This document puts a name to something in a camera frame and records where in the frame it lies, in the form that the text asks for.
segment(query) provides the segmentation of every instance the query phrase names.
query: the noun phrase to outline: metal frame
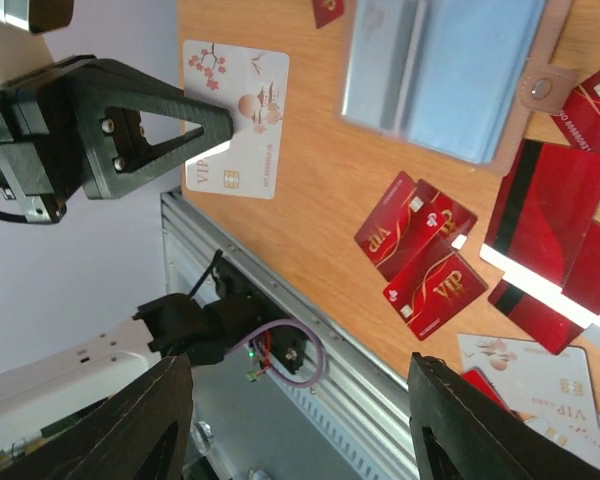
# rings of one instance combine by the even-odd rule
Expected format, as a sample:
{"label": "metal frame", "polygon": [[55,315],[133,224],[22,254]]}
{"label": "metal frame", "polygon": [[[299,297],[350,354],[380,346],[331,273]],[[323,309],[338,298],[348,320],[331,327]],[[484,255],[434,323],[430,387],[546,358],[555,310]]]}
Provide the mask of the metal frame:
{"label": "metal frame", "polygon": [[[168,290],[182,288],[183,279],[195,282],[201,266],[216,249],[223,249],[225,258],[256,287],[309,325],[324,343],[327,369],[315,388],[298,391],[281,386],[298,408],[362,478],[418,478],[406,380],[180,193],[162,196],[162,215]],[[301,376],[308,376],[315,365],[312,347],[305,363],[308,367],[300,370]]]}

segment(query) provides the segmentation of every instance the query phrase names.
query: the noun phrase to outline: wire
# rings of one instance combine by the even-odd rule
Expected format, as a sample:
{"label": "wire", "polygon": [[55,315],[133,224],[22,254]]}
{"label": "wire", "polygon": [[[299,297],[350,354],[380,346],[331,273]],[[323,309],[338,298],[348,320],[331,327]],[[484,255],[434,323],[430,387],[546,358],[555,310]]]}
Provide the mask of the wire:
{"label": "wire", "polygon": [[215,268],[216,264],[222,258],[222,254],[223,254],[223,252],[220,249],[216,250],[216,253],[213,254],[213,258],[211,259],[211,263],[209,263],[209,266],[205,269],[204,272],[202,272],[202,275],[200,276],[200,278],[198,279],[198,281],[196,282],[196,284],[193,286],[193,288],[189,292],[189,296],[191,298],[193,298],[195,296],[195,294],[198,293],[198,290],[200,290],[200,287],[202,286],[202,284],[204,283],[204,281],[206,280],[206,278],[209,276],[209,274],[211,272],[213,272],[213,269]]}
{"label": "wire", "polygon": [[12,213],[6,213],[0,211],[0,221],[7,223],[29,223],[27,222],[27,217],[24,215],[14,215]]}
{"label": "wire", "polygon": [[290,380],[282,372],[280,372],[273,364],[269,365],[269,370],[271,370],[271,373],[278,377],[283,383],[295,388],[309,388],[312,385],[315,385],[315,383],[318,380],[320,380],[320,377],[322,377],[322,373],[324,370],[326,356],[324,346],[318,338],[318,335],[316,335],[316,333],[313,330],[311,330],[299,320],[295,320],[292,318],[282,318],[280,320],[274,320],[273,322],[265,323],[264,325],[256,328],[253,332],[244,337],[242,340],[240,340],[235,346],[230,348],[227,353],[229,354],[238,351],[245,343],[249,343],[253,339],[258,338],[258,336],[260,336],[262,333],[267,332],[275,327],[294,327],[305,333],[307,337],[309,337],[309,340],[311,340],[311,342],[316,347],[316,352],[318,353],[318,360],[316,362],[316,371],[314,372],[313,376],[305,382],[294,382],[293,380]]}

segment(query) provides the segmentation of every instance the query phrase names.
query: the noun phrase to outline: red vip card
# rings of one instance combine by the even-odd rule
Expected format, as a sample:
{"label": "red vip card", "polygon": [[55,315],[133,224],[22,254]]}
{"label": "red vip card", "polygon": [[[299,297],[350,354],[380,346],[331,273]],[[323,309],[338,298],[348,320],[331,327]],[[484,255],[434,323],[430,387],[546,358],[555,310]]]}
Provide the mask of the red vip card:
{"label": "red vip card", "polygon": [[453,247],[437,235],[383,294],[416,337],[424,340],[486,289]]}
{"label": "red vip card", "polygon": [[600,223],[591,224],[562,294],[600,315]]}
{"label": "red vip card", "polygon": [[565,349],[584,329],[540,300],[501,280],[489,303],[554,355]]}
{"label": "red vip card", "polygon": [[344,14],[344,0],[313,0],[316,28],[322,28]]}
{"label": "red vip card", "polygon": [[[417,188],[418,192],[433,203],[444,215],[445,223],[442,230],[440,230],[440,235],[446,238],[454,248],[458,250],[462,248],[466,236],[478,221],[478,217],[424,180],[418,180]],[[462,241],[456,242],[459,237],[462,237]]]}
{"label": "red vip card", "polygon": [[600,153],[600,71],[571,92],[553,120],[571,145]]}
{"label": "red vip card", "polygon": [[355,241],[389,281],[443,225],[440,210],[423,198],[415,182],[401,172],[360,227]]}
{"label": "red vip card", "polygon": [[600,154],[524,140],[484,243],[563,286],[599,202]]}
{"label": "red vip card", "polygon": [[464,372],[462,374],[462,378],[464,378],[467,382],[469,382],[471,385],[476,387],[491,400],[493,400],[502,408],[504,408],[507,412],[509,411],[509,408],[507,408],[504,401],[500,398],[500,395],[498,395],[496,389],[493,388],[493,385],[489,383],[487,377],[484,376],[482,370],[480,370],[479,368],[472,368],[471,370],[467,370],[466,372]]}

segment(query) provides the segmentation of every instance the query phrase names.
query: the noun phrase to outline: wooden table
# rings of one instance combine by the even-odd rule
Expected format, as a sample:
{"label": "wooden table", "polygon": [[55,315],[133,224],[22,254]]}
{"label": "wooden table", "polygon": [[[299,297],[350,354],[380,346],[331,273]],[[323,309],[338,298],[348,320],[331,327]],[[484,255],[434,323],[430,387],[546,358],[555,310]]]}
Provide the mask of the wooden table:
{"label": "wooden table", "polygon": [[[291,58],[275,198],[190,200],[402,374],[414,351],[460,371],[459,333],[528,338],[485,294],[419,342],[383,298],[385,281],[353,235],[396,174],[424,178],[478,215],[462,255],[490,287],[502,272],[478,252],[500,179],[336,119],[342,19],[316,30],[309,0],[179,0],[179,8],[181,45],[206,40]],[[582,79],[600,69],[600,0],[575,0],[553,63]],[[534,115],[527,136],[566,144],[547,115]],[[600,349],[582,337],[575,344],[587,350],[600,411]]]}

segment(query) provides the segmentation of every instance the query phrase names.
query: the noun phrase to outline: white vip card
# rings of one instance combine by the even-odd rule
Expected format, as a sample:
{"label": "white vip card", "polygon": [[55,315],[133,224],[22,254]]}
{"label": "white vip card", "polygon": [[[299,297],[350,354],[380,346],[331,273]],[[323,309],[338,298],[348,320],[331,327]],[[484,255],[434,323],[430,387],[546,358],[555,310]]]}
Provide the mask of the white vip card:
{"label": "white vip card", "polygon": [[285,53],[219,43],[184,43],[185,94],[231,112],[228,150],[186,163],[196,192],[273,198],[289,72]]}
{"label": "white vip card", "polygon": [[561,425],[598,429],[584,350],[552,355],[536,342],[458,335],[465,370],[479,368],[502,400],[523,418],[541,416]]}
{"label": "white vip card", "polygon": [[553,443],[600,470],[600,429],[595,432],[564,427],[545,418],[535,417],[525,424]]}

